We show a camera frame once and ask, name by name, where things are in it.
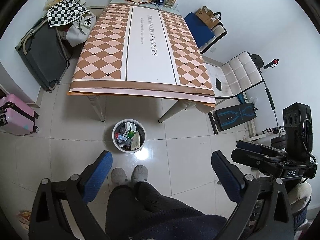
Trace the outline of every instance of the black phone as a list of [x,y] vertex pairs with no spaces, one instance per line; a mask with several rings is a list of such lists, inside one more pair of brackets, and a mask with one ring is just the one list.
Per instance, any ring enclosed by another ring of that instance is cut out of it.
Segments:
[[219,79],[216,78],[216,88],[220,91],[222,91],[222,88],[221,88],[221,81]]

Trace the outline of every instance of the wall outlet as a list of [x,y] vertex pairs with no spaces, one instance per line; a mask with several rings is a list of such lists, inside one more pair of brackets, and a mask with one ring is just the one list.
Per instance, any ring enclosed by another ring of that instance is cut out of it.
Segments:
[[216,51],[217,48],[215,47],[211,47],[211,49],[209,51],[211,51],[212,53]]

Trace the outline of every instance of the chair backrest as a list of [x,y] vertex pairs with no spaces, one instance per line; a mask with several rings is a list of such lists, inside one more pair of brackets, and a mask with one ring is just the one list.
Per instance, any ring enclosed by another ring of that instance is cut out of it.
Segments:
[[261,74],[247,51],[225,63],[221,69],[233,96],[262,82]]

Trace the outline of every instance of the dark sweater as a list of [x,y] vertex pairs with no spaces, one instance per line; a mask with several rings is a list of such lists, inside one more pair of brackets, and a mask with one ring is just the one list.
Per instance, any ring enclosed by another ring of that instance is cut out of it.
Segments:
[[212,240],[226,222],[222,216],[204,215],[192,209],[161,211],[141,220],[122,239]]

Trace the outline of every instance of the trash can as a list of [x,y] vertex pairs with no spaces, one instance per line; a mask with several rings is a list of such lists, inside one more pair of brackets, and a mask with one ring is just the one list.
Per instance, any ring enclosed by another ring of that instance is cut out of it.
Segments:
[[[116,133],[120,133],[120,128],[123,127],[126,122],[130,122],[130,123],[136,124],[137,125],[137,132],[140,134],[140,148],[138,148],[136,150],[133,150],[133,151],[128,151],[128,150],[124,149],[123,147],[120,147],[118,145],[118,142],[117,142],[116,137],[115,137],[115,134]],[[120,122],[118,122],[114,126],[114,128],[112,130],[112,141],[113,141],[114,145],[116,146],[116,148],[119,151],[122,151],[124,153],[135,153],[137,151],[140,151],[143,148],[143,146],[144,146],[144,144],[146,142],[146,130],[143,127],[143,125],[141,123],[139,123],[138,121],[133,120],[133,119],[124,119],[124,120],[121,120]]]

